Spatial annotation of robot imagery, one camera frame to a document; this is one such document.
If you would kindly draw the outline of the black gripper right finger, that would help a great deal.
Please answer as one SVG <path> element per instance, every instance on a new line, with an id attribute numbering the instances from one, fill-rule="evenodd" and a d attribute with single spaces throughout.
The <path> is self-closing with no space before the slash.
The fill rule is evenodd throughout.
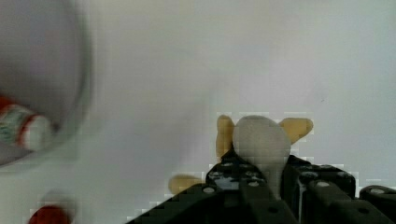
<path id="1" fill-rule="evenodd" d="M 352 174 L 295 156 L 283 170 L 281 198 L 300 224 L 395 224 L 394 189 L 357 189 Z"/>

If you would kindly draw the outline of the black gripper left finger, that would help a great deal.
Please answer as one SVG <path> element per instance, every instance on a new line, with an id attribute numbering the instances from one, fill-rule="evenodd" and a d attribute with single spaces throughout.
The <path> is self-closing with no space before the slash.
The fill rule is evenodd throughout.
<path id="1" fill-rule="evenodd" d="M 126 224 L 299 224 L 259 169 L 230 151 L 194 184 Z"/>

